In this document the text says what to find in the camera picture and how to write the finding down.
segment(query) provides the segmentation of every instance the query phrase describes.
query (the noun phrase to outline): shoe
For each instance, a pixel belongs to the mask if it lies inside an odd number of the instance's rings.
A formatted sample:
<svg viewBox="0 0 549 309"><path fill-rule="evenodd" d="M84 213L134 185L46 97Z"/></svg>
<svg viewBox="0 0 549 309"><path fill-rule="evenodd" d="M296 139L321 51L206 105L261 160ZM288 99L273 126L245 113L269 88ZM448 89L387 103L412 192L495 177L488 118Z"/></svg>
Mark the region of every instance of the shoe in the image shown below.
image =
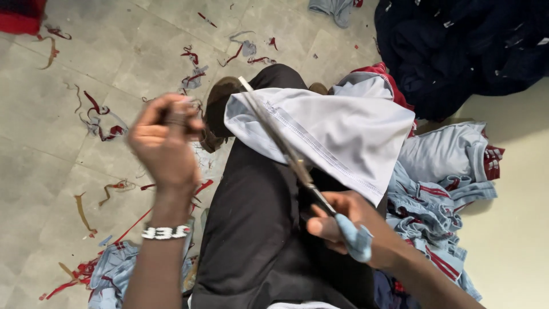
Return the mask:
<svg viewBox="0 0 549 309"><path fill-rule="evenodd" d="M312 91L312 92L316 92L320 95L327 95L328 94L328 89L326 88L326 86L322 85L320 82L314 82L310 87L309 87L309 90Z"/></svg>
<svg viewBox="0 0 549 309"><path fill-rule="evenodd" d="M200 145L205 151L214 153L221 147L223 140L227 142L234 136L223 123L227 100L234 93L240 92L240 81L233 76L227 76L217 81L211 88L206 102L206 112L203 121L205 128L202 130Z"/></svg>

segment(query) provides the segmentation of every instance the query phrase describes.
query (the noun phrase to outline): dark blue fabric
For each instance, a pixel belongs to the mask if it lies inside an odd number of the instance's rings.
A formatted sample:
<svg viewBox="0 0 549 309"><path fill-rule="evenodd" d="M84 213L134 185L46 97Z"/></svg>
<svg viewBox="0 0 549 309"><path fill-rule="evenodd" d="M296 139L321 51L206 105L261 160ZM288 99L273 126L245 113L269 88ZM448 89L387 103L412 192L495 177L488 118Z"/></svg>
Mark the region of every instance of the dark blue fabric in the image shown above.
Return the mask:
<svg viewBox="0 0 549 309"><path fill-rule="evenodd" d="M549 73L541 0L381 0L381 56L417 117L442 121L472 94L523 91Z"/></svg>

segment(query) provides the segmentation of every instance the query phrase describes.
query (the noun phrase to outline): stitching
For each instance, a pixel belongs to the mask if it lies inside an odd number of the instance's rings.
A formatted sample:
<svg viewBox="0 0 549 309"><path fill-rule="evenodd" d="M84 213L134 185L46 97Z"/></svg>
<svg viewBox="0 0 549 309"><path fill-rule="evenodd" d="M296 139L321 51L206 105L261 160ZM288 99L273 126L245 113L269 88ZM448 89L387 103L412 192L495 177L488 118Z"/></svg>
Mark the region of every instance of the stitching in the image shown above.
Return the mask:
<svg viewBox="0 0 549 309"><path fill-rule="evenodd" d="M376 189L371 184L363 181L362 179L357 178L356 176L352 175L351 173L347 172L344 168L342 168L336 161L331 159L327 154L325 154L320 148L318 148L307 136L305 136L303 133L301 133L296 127L294 127L290 122L288 122L286 119L282 118L282 116L273 108L271 107L271 104L269 101L264 102L261 100L269 114L273 115L276 119L278 119L280 122L282 122L286 127L288 127L290 130L292 130L293 133L297 134L303 141L307 143L310 147L312 147L316 153L322 156L324 160L326 160L330 165L332 165L334 168L336 168L338 171L340 171L342 174L347 176L348 178L356 181L357 183L361 184L362 186L366 187L373 193L377 194L378 196L382 196L383 193L381 193L378 189Z"/></svg>

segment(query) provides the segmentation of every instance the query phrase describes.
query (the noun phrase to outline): grey floor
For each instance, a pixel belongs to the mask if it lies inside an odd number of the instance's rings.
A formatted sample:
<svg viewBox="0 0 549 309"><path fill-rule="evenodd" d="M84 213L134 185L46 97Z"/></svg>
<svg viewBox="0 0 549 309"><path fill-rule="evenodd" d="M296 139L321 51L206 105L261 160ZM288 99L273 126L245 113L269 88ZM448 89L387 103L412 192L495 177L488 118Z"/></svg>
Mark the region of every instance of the grey floor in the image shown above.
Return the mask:
<svg viewBox="0 0 549 309"><path fill-rule="evenodd" d="M150 205L154 189L113 192L103 206L103 187L120 180L135 186L152 183L123 138L101 142L87 135L75 109L74 84L81 89L83 110L91 103L108 106L130 125L143 105L177 91L192 75L183 48L193 46L200 66L208 65L202 86L189 95L205 99L223 76L251 79L265 67L247 63L228 35L253 30L242 38L257 45L256 57L270 57L302 74L307 84L333 85L349 71L380 61L374 44L375 1L353 9L350 27L338 28L328 16L307 11L307 0L49 0L45 24L58 26L72 40L56 38L59 54L51 67L49 40L0 32L0 308L86 308L89 291L77 285L40 301L70 277L70 269L97 256L98 243L112 241ZM214 22L206 23L198 12ZM41 35L48 35L42 28ZM278 51L267 43L276 38ZM105 117L109 127L114 119ZM211 201L231 143L210 155L197 150L204 179L214 185L200 193L204 209ZM82 196L95 238L80 220L74 195ZM199 249L201 209L195 211ZM140 225L127 239L139 242Z"/></svg>

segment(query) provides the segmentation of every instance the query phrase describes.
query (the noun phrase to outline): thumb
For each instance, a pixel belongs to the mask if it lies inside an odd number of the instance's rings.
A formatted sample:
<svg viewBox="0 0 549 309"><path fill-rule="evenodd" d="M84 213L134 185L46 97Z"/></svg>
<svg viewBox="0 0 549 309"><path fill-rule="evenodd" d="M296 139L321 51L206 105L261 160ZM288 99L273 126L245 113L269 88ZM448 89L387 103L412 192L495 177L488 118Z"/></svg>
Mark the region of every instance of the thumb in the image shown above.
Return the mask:
<svg viewBox="0 0 549 309"><path fill-rule="evenodd" d="M343 241L343 236L333 217L313 217L307 221L307 231L314 236L332 241Z"/></svg>
<svg viewBox="0 0 549 309"><path fill-rule="evenodd" d="M189 108L188 102L191 101L191 98L187 100L173 102L171 105L171 111L166 120L168 126L168 134L166 136L167 140L171 141L184 141L188 114L187 110Z"/></svg>

